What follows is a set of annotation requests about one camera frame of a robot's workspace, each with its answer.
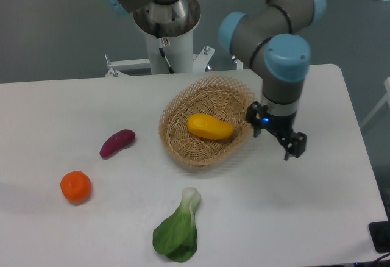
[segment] orange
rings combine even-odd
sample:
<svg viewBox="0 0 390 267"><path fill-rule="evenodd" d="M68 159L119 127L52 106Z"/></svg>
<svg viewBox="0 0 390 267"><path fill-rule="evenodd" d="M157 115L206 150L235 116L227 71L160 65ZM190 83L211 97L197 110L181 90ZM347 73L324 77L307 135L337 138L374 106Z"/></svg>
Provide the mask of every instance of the orange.
<svg viewBox="0 0 390 267"><path fill-rule="evenodd" d="M70 201L80 201L91 194L90 178L82 171L72 171L61 180L61 191Z"/></svg>

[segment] screw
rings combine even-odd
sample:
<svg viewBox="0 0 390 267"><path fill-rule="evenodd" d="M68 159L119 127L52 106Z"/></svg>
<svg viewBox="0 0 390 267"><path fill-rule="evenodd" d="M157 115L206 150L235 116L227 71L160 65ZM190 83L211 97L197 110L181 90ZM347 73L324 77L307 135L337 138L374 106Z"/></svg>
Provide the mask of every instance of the screw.
<svg viewBox="0 0 390 267"><path fill-rule="evenodd" d="M204 51L205 51L205 55L208 55L208 52L210 52L210 48L208 46L205 46Z"/></svg>
<svg viewBox="0 0 390 267"><path fill-rule="evenodd" d="M169 45L169 40L167 38L163 38L163 45L164 46Z"/></svg>

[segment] black cable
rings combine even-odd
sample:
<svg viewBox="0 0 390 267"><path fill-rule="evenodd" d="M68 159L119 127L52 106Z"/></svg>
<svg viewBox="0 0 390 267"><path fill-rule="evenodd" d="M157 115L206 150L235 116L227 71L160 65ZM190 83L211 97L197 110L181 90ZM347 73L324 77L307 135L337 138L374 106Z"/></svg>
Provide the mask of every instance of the black cable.
<svg viewBox="0 0 390 267"><path fill-rule="evenodd" d="M384 258L387 258L387 257L389 257L389 256L390 256L390 253L387 253L386 255L383 255L383 256L377 258L375 261L372 262L371 267L377 267L377 266L379 266L379 261L382 260L382 259L384 259Z"/></svg>
<svg viewBox="0 0 390 267"><path fill-rule="evenodd" d="M161 35L160 35L161 25L159 23L156 23L155 26L156 26L156 39L161 40ZM166 54L165 54L165 51L164 51L164 47L163 47L162 44L161 44L161 47L158 50L160 51L160 55L165 60L165 63L166 63L166 66L168 68L169 73L170 74L175 74L175 71L173 70L171 64L169 63L168 58L166 57Z"/></svg>

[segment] gray floor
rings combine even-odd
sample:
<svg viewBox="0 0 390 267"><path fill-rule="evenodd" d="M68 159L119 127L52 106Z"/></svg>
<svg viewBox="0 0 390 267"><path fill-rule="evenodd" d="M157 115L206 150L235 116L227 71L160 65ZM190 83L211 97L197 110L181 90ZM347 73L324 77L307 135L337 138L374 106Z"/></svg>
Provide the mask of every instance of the gray floor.
<svg viewBox="0 0 390 267"><path fill-rule="evenodd" d="M249 15L261 0L199 0L202 19L194 51L217 49L214 69L232 69L217 41L223 18ZM147 57L143 36L131 16L117 18L103 0L0 0L0 82L103 77L104 54L111 60ZM385 94L390 77L390 2L328 0L326 16L300 34L311 45L312 64L334 63L346 80L358 121ZM363 131L380 188L390 188L390 113Z"/></svg>

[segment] power cord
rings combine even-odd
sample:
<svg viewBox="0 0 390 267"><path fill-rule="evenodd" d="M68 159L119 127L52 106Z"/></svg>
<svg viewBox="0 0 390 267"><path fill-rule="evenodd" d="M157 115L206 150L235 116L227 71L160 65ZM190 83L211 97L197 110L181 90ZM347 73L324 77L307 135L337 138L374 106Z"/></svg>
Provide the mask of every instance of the power cord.
<svg viewBox="0 0 390 267"><path fill-rule="evenodd" d="M371 267L378 267L379 266L379 261L384 259L384 258L387 258L389 256L390 256L390 253L387 253L386 255L383 255L383 256L377 258L375 261L372 262Z"/></svg>

